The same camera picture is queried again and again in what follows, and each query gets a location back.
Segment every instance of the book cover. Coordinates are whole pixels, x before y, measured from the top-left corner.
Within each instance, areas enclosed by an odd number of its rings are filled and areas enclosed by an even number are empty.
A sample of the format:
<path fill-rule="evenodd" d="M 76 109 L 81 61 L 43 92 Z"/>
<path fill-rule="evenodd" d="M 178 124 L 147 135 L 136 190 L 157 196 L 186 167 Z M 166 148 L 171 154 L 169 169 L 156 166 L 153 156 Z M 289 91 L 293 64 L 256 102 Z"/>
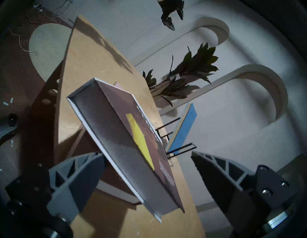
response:
<path fill-rule="evenodd" d="M 68 100 L 118 175 L 159 221 L 177 208 L 184 212 L 161 138 L 132 94 L 94 78 Z"/>

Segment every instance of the wooden table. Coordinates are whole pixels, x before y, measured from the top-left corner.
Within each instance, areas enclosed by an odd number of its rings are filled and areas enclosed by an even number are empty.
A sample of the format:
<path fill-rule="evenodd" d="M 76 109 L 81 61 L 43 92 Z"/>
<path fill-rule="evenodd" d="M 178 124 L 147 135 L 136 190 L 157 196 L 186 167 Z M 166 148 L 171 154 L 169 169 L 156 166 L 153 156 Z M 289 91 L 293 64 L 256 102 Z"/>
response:
<path fill-rule="evenodd" d="M 110 84 L 117 81 L 135 95 L 156 128 L 162 125 L 144 78 L 86 19 L 79 16 L 68 42 L 59 82 L 54 133 L 56 163 L 65 159 L 81 125 L 66 97 L 93 77 Z M 83 212 L 71 224 L 74 237 L 205 237 L 177 159 L 173 158 L 172 163 L 185 214 L 177 209 L 162 216 L 161 224 L 143 205 L 131 206 L 95 191 Z"/>

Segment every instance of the cable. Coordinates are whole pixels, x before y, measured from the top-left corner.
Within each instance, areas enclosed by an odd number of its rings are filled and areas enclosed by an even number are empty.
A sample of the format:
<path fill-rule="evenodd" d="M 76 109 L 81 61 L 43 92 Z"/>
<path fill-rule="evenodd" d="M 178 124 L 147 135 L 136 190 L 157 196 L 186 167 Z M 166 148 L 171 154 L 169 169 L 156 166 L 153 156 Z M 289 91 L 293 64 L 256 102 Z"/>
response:
<path fill-rule="evenodd" d="M 57 18 L 59 18 L 59 19 L 60 19 L 60 25 L 61 25 L 61 18 L 60 18 L 60 17 L 58 17 L 58 16 L 56 16 L 56 15 L 52 15 L 52 17 L 57 17 Z"/>
<path fill-rule="evenodd" d="M 49 18 L 51 21 L 54 21 L 56 24 L 59 24 L 59 25 L 61 25 L 60 23 L 58 23 L 58 22 L 56 22 L 55 20 L 53 20 L 53 19 L 51 19 L 51 18 Z"/>
<path fill-rule="evenodd" d="M 58 10 L 59 8 L 63 7 L 64 4 L 65 4 L 67 1 L 69 1 L 69 0 L 65 0 L 65 2 L 63 3 L 62 6 L 60 6 L 60 7 L 56 8 L 56 9 L 54 9 L 52 12 L 43 12 L 43 14 L 44 14 L 44 13 L 53 13 L 55 10 Z"/>
<path fill-rule="evenodd" d="M 23 51 L 29 52 L 29 53 L 34 53 L 34 51 L 27 51 L 27 50 L 24 50 L 24 49 L 21 47 L 21 44 L 20 44 L 20 35 L 15 35 L 15 34 L 13 34 L 12 32 L 11 32 L 11 34 L 12 34 L 13 36 L 18 36 L 18 38 L 19 38 L 19 45 L 20 45 L 20 48 L 21 48 Z"/>
<path fill-rule="evenodd" d="M 38 14 L 36 15 L 36 18 L 39 20 L 39 23 L 36 23 L 36 22 L 32 22 L 32 23 L 31 23 L 31 22 L 30 22 L 30 18 L 31 18 L 32 16 L 34 16 L 34 15 L 31 15 L 31 16 L 29 16 L 29 17 L 25 15 L 25 18 L 28 19 L 29 24 L 40 25 L 40 24 L 41 24 L 41 20 L 38 18 Z"/>
<path fill-rule="evenodd" d="M 56 14 L 55 16 L 58 16 L 58 15 L 60 15 L 60 14 L 64 13 L 64 12 L 66 12 L 66 11 L 67 11 L 67 9 L 68 9 L 68 7 L 70 6 L 70 4 L 71 4 L 71 2 L 69 2 L 69 4 L 68 4 L 68 5 L 66 6 L 66 8 L 64 9 L 64 11 L 62 11 L 62 12 L 60 12 L 60 13 Z"/>

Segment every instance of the green leaves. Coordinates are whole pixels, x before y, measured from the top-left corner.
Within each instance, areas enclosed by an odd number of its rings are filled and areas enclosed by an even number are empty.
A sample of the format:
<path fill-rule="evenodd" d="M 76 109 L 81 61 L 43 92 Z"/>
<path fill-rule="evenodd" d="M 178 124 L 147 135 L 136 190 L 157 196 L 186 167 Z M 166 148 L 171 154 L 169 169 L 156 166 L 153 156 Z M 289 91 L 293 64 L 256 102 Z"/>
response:
<path fill-rule="evenodd" d="M 217 56 L 212 56 L 211 59 L 206 63 L 206 64 L 213 64 L 214 62 L 216 62 L 218 59 Z"/>
<path fill-rule="evenodd" d="M 190 51 L 190 48 L 188 47 L 189 52 L 185 55 L 182 62 L 188 63 L 192 59 L 192 52 Z"/>
<path fill-rule="evenodd" d="M 145 78 L 147 86 L 149 87 L 149 89 L 152 89 L 152 87 L 157 84 L 156 78 L 151 78 L 152 77 L 152 75 L 151 75 L 152 71 L 153 71 L 153 69 L 148 72 L 147 76 L 146 76 L 145 72 L 143 71 L 143 77 Z"/>
<path fill-rule="evenodd" d="M 167 101 L 171 106 L 173 106 L 172 102 L 165 97 L 162 97 L 165 101 Z"/>
<path fill-rule="evenodd" d="M 206 72 L 206 73 L 209 73 L 209 72 L 211 72 L 211 71 L 216 72 L 217 70 L 219 70 L 219 69 L 218 69 L 216 66 L 207 64 L 207 65 L 204 65 L 202 68 L 200 68 L 200 69 L 199 69 L 199 72 Z"/>
<path fill-rule="evenodd" d="M 216 72 L 219 70 L 216 66 L 212 65 L 218 60 L 217 56 L 214 56 L 215 47 L 208 47 L 208 43 L 205 45 L 202 43 L 197 51 L 197 53 L 192 57 L 192 52 L 188 47 L 188 52 L 183 58 L 182 62 L 172 71 L 174 56 L 172 55 L 172 65 L 169 71 L 169 74 L 166 77 L 166 80 L 157 84 L 155 78 L 151 78 L 152 71 L 150 70 L 146 76 L 143 71 L 143 77 L 145 78 L 147 85 L 150 89 L 151 95 L 153 97 L 161 96 L 165 101 L 167 101 L 171 106 L 171 98 L 166 97 L 175 97 L 177 99 L 186 98 L 193 90 L 198 89 L 198 86 L 189 85 L 190 82 L 193 82 L 198 79 L 203 79 L 206 82 L 210 83 L 208 79 L 209 75 L 212 75 L 210 72 Z M 170 77 L 179 74 L 180 78 L 176 80 L 174 77 L 172 80 Z"/>
<path fill-rule="evenodd" d="M 209 79 L 206 76 L 198 74 L 198 73 L 194 73 L 194 75 L 211 84 L 211 82 L 209 81 Z"/>

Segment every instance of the plant leaf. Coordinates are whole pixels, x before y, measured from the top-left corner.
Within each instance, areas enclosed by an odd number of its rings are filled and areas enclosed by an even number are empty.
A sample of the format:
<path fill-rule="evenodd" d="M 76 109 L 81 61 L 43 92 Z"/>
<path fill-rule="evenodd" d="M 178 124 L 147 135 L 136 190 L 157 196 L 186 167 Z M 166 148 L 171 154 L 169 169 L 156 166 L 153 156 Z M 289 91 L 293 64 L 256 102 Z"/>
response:
<path fill-rule="evenodd" d="M 217 56 L 212 56 L 211 59 L 206 63 L 206 64 L 213 64 L 214 62 L 216 62 L 218 59 Z"/>
<path fill-rule="evenodd" d="M 195 66 L 193 70 L 197 71 L 200 67 L 204 66 L 212 58 L 214 52 L 215 52 L 215 47 L 212 47 L 206 51 L 203 51 L 199 64 Z"/>
<path fill-rule="evenodd" d="M 171 71 L 172 71 L 173 62 L 174 62 L 174 56 L 172 55 L 172 64 L 171 64 L 171 68 L 169 69 L 169 75 L 168 75 L 168 77 L 171 76 L 170 74 L 171 74 Z"/>
<path fill-rule="evenodd" d="M 150 70 L 149 72 L 148 72 L 148 74 L 147 74 L 147 76 L 146 76 L 146 82 L 147 82 L 147 84 L 150 82 L 150 79 L 151 79 L 151 77 L 152 77 L 152 75 L 151 75 L 151 72 L 153 71 L 153 69 L 152 70 Z"/>
<path fill-rule="evenodd" d="M 202 65 L 201 61 L 203 59 L 203 56 L 207 53 L 208 43 L 206 43 L 205 46 L 202 45 L 203 43 L 201 43 L 197 53 L 193 56 L 192 60 L 189 61 L 186 71 L 195 71 L 199 67 L 199 65 Z"/>
<path fill-rule="evenodd" d="M 208 77 L 208 76 L 214 74 L 214 73 L 207 73 L 207 72 L 201 72 L 201 71 L 198 71 L 198 72 L 196 72 L 196 73 L 199 73 L 199 74 L 204 75 L 204 76 L 206 76 L 206 77 Z"/>
<path fill-rule="evenodd" d="M 189 62 L 190 60 L 192 59 L 192 52 L 190 51 L 189 49 L 189 52 L 185 55 L 185 57 L 183 58 L 183 61 L 182 62 Z"/>
<path fill-rule="evenodd" d="M 182 87 L 182 86 L 186 85 L 187 82 L 186 82 L 185 79 L 178 79 L 173 83 L 171 82 L 170 84 L 172 84 L 172 87 L 178 88 L 178 87 Z"/>
<path fill-rule="evenodd" d="M 181 62 L 177 67 L 176 69 L 174 69 L 170 74 L 169 76 L 173 76 L 175 74 L 180 74 L 181 72 L 183 72 L 186 68 L 187 68 L 187 63 L 186 62 Z"/>
<path fill-rule="evenodd" d="M 150 80 L 150 82 L 149 82 L 148 87 L 152 87 L 152 86 L 154 86 L 154 85 L 156 85 L 156 84 L 157 84 L 157 80 L 156 80 L 155 78 L 152 78 L 152 79 Z"/>
<path fill-rule="evenodd" d="M 155 89 L 151 91 L 152 97 L 158 96 L 161 92 L 170 84 L 170 80 L 164 80 L 163 82 L 157 84 Z"/>
<path fill-rule="evenodd" d="M 201 43 L 200 47 L 198 48 L 198 51 L 199 51 L 201 48 L 203 48 L 203 47 L 204 47 L 204 44 Z"/>
<path fill-rule="evenodd" d="M 199 78 L 201 78 L 201 79 L 203 79 L 203 80 L 205 80 L 206 82 L 208 82 L 208 83 L 211 84 L 211 82 L 209 81 L 209 79 L 208 79 L 206 76 L 201 75 L 201 74 L 198 74 L 198 73 L 195 73 L 195 76 L 197 76 L 197 77 L 199 77 Z"/>
<path fill-rule="evenodd" d="M 172 104 L 172 102 L 170 101 L 170 100 L 168 100 L 167 98 L 165 98 L 165 97 L 162 97 L 165 101 L 167 101 L 172 107 L 173 107 L 173 104 Z"/>
<path fill-rule="evenodd" d="M 214 65 L 204 65 L 203 67 L 201 67 L 200 69 L 199 69 L 199 71 L 201 71 L 201 72 L 206 72 L 206 73 L 209 73 L 209 72 L 211 72 L 211 71 L 217 71 L 217 70 L 219 70 L 216 66 L 214 66 Z"/>

